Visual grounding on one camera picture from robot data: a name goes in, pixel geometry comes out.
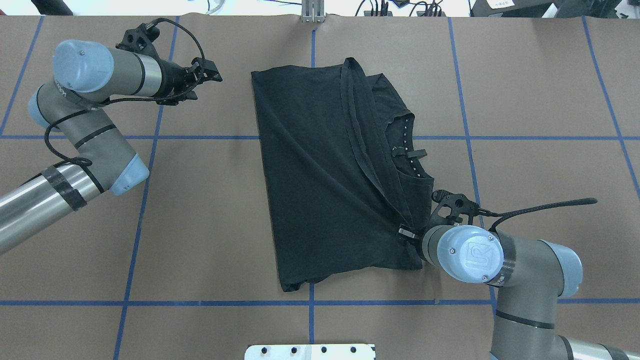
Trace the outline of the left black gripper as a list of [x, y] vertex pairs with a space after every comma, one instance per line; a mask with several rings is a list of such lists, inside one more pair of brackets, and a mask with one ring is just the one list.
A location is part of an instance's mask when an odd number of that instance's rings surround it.
[[208, 81], [223, 81], [215, 62], [209, 59], [193, 59], [188, 67], [161, 59], [160, 70], [160, 104], [164, 106], [176, 106], [181, 101], [198, 100], [193, 89], [183, 93], [196, 83], [200, 85]]

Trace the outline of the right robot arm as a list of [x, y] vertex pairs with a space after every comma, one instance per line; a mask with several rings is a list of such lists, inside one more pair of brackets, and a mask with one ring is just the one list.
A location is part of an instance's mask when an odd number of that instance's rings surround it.
[[475, 225], [398, 234], [455, 280], [497, 289], [491, 360], [637, 360], [639, 354], [556, 333], [558, 299], [579, 291], [584, 268], [571, 248]]

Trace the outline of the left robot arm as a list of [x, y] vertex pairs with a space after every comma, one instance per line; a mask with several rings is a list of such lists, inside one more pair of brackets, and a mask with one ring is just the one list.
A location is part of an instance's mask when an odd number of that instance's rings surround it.
[[222, 81], [214, 61], [200, 55], [180, 66], [160, 58], [153, 40], [133, 31], [114, 48], [62, 41], [52, 68], [53, 78], [37, 89], [28, 108], [60, 160], [1, 198], [2, 254], [101, 194], [119, 196], [150, 176], [105, 107], [118, 100], [175, 106], [196, 100], [198, 85]]

